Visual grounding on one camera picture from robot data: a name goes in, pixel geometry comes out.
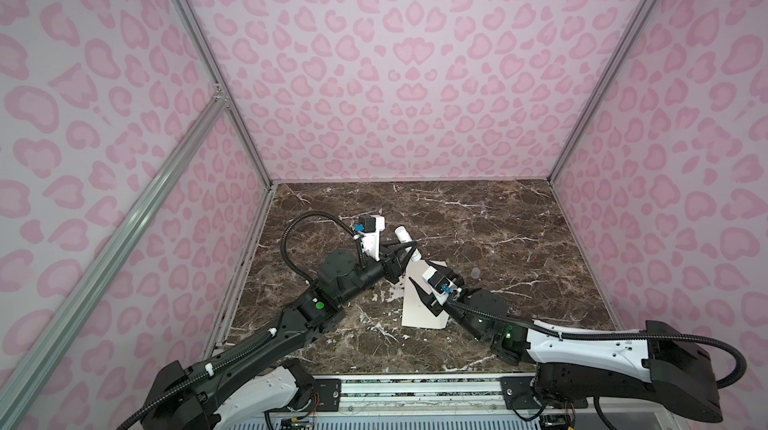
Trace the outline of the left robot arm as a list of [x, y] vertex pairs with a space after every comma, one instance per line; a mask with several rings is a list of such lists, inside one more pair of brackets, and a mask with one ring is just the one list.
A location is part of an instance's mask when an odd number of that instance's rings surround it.
[[144, 429], [213, 429], [224, 423], [219, 408], [263, 370], [307, 347], [333, 330], [346, 315], [345, 305], [377, 282], [398, 282], [417, 243], [383, 245], [377, 259], [342, 250], [329, 253], [318, 277], [274, 320], [248, 339], [187, 368], [177, 361], [157, 375], [136, 418]]

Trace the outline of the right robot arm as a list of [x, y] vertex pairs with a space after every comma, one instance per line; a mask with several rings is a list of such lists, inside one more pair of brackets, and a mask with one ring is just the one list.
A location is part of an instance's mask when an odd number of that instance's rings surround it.
[[723, 420], [711, 357], [696, 336], [657, 321], [630, 332], [520, 321], [487, 290], [465, 291], [439, 277], [411, 284], [427, 310], [449, 316], [503, 362], [535, 365], [530, 391], [540, 402], [626, 398], [657, 403], [689, 420]]

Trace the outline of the white glue stick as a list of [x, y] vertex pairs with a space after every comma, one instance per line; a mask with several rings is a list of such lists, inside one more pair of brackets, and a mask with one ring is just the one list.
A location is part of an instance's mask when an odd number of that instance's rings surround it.
[[422, 259], [422, 255], [418, 248], [418, 244], [411, 237], [409, 231], [403, 225], [400, 225], [394, 229], [394, 233], [400, 243], [413, 242], [413, 245], [408, 248], [408, 251], [411, 254], [410, 260], [412, 262], [420, 261]]

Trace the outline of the cream white envelope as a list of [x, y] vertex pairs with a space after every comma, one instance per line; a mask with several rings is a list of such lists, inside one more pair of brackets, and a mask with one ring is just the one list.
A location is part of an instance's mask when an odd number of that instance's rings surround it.
[[428, 264], [423, 260], [411, 261], [406, 268], [405, 275], [402, 278], [404, 297], [401, 324], [404, 327], [438, 330], [444, 329], [447, 326], [448, 315], [445, 312], [439, 316], [433, 315], [423, 304], [416, 291], [416, 287], [411, 282], [411, 280], [414, 280], [421, 289], [429, 292], [429, 286], [422, 278], [428, 269]]

